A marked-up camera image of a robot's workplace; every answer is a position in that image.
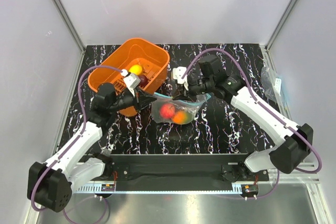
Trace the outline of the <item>red strawberry toy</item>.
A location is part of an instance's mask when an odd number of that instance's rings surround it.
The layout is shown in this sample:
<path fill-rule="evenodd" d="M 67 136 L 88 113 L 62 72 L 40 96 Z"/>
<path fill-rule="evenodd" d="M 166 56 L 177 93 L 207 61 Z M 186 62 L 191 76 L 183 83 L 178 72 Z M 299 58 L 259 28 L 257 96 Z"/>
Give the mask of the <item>red strawberry toy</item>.
<path fill-rule="evenodd" d="M 164 119 L 170 119 L 175 114 L 175 105 L 172 103 L 165 103 L 160 108 L 160 116 Z"/>

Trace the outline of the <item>clear zip top bag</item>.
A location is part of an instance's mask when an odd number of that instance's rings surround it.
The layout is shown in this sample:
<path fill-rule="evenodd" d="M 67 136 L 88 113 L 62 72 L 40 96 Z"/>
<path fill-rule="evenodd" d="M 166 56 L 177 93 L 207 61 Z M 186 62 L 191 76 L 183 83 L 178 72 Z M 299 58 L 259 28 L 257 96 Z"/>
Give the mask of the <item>clear zip top bag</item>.
<path fill-rule="evenodd" d="M 196 97 L 195 102 L 187 102 L 181 100 L 172 100 L 171 97 L 159 93 L 154 93 L 154 96 L 157 98 L 157 100 L 152 102 L 151 104 L 151 117 L 155 121 L 155 123 L 173 123 L 172 118 L 164 119 L 160 116 L 160 108 L 165 103 L 174 104 L 176 108 L 175 112 L 187 111 L 188 113 L 190 113 L 192 115 L 192 119 L 190 121 L 191 123 L 195 119 L 195 116 L 202 107 L 202 105 L 211 97 L 210 94 L 201 94 Z"/>

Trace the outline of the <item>green orange mango toy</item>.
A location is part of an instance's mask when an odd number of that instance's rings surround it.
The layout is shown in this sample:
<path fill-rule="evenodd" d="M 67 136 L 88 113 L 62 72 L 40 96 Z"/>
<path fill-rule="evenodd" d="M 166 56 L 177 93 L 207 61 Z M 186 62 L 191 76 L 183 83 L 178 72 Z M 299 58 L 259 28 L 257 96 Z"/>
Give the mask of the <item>green orange mango toy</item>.
<path fill-rule="evenodd" d="M 190 123 L 192 115 L 187 111 L 177 111 L 173 117 L 172 122 L 175 124 L 183 125 Z"/>

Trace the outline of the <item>orange plastic basket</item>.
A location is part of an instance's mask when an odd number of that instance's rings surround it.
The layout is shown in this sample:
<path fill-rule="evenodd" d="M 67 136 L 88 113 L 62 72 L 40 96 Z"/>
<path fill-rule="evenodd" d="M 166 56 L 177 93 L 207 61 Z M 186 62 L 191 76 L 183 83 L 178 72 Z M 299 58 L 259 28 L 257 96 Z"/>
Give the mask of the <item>orange plastic basket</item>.
<path fill-rule="evenodd" d="M 169 62 L 170 56 L 166 50 L 142 38 L 132 38 L 110 54 L 101 65 L 126 70 L 140 65 L 143 74 L 148 78 L 147 85 L 142 89 L 153 94 L 165 81 Z M 88 85 L 94 92 L 105 82 L 112 83 L 117 93 L 126 88 L 120 73 L 111 69 L 97 68 L 88 77 Z"/>

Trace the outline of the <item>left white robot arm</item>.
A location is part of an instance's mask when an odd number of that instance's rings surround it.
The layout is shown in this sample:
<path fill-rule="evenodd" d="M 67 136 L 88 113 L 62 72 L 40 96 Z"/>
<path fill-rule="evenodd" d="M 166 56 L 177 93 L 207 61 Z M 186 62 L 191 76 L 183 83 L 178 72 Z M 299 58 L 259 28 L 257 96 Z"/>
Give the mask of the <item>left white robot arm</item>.
<path fill-rule="evenodd" d="M 155 100 L 154 94 L 139 87 L 117 94 L 114 85 L 99 85 L 90 110 L 83 115 L 83 124 L 74 136 L 51 158 L 43 163 L 34 162 L 30 167 L 27 198 L 32 208 L 60 212 L 83 184 L 96 177 L 109 179 L 113 175 L 110 158 L 98 154 L 83 165 L 77 166 L 77 163 L 107 133 L 115 113 L 129 107 L 140 111 Z"/>

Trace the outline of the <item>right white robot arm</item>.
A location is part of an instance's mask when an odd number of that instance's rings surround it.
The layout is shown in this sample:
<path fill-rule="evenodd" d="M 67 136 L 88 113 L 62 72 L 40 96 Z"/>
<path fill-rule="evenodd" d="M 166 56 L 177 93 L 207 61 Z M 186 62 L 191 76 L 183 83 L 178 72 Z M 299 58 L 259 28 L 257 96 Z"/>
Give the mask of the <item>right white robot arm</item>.
<path fill-rule="evenodd" d="M 175 100 L 194 102 L 197 95 L 212 93 L 245 113 L 270 136 L 272 148 L 249 154 L 238 167 L 242 179 L 250 180 L 257 172 L 271 168 L 290 174 L 311 153 L 312 127 L 307 123 L 298 125 L 280 114 L 250 91 L 241 77 L 219 74 L 188 80 L 182 74 L 173 74 L 172 79 L 177 87 Z"/>

